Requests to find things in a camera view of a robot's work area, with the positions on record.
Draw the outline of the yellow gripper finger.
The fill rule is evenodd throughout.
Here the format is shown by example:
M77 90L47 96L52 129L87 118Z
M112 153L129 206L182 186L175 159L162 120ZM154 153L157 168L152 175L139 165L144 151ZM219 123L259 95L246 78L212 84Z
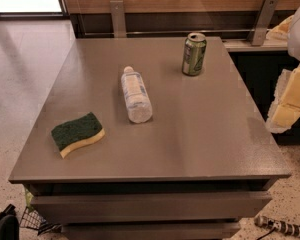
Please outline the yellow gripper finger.
M266 128L271 133L289 130L300 118L300 64L290 71L283 69L280 74L271 103Z
M286 41L288 39L289 27L292 22L293 16L287 17L277 26L272 28L266 34L267 40L283 40Z

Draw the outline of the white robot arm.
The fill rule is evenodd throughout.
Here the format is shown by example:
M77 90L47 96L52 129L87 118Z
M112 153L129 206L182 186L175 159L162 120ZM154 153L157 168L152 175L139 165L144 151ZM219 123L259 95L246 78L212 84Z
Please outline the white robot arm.
M283 69L278 77L267 113L266 128L271 133L289 130L300 118L300 7L295 14L272 29L269 38L287 39L288 54L299 61L292 71Z

